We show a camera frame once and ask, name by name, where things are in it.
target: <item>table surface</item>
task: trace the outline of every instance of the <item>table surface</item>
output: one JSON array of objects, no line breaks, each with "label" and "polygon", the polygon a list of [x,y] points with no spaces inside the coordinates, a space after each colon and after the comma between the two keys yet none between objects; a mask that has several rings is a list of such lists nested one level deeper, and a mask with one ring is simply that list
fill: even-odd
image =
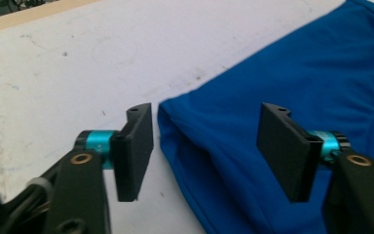
[{"label": "table surface", "polygon": [[160,150],[158,104],[197,89],[342,0],[99,0],[0,30],[0,192],[16,196],[83,130],[122,129],[153,104],[155,148],[139,200],[113,233],[204,233]]}]

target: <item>blue fabric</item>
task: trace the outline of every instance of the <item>blue fabric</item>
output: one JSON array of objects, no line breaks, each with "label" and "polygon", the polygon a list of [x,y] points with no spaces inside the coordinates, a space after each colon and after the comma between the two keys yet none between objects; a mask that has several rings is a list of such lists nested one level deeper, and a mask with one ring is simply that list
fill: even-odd
[{"label": "blue fabric", "polygon": [[255,146],[261,102],[374,158],[374,4],[351,0],[159,108],[161,147],[207,233],[324,233],[330,172],[290,204]]}]

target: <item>folded blue cloth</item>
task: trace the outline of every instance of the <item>folded blue cloth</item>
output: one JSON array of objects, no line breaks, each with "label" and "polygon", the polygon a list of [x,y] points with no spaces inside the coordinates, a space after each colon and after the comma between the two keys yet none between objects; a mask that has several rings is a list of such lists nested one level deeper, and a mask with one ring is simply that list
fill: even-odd
[{"label": "folded blue cloth", "polygon": [[331,172],[290,204],[255,146],[261,102],[374,158],[374,4],[347,1],[159,108],[162,150],[207,233],[325,233]]}]

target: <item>black object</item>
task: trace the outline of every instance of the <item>black object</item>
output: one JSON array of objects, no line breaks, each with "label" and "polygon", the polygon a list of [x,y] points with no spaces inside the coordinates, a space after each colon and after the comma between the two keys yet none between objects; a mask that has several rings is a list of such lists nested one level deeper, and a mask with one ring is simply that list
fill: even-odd
[{"label": "black object", "polygon": [[328,138],[314,136],[290,119],[290,111],[262,103],[257,146],[290,202],[306,202],[318,164],[332,170],[322,213],[329,233],[374,233],[374,160],[356,153],[342,134],[323,155]]},{"label": "black object", "polygon": [[[153,149],[151,104],[127,111],[128,123],[111,131],[108,159],[113,162],[119,201],[137,199]],[[88,148],[93,131],[83,131],[74,148],[12,201],[0,200],[0,234],[107,234],[108,200],[102,165],[104,152]]]}]

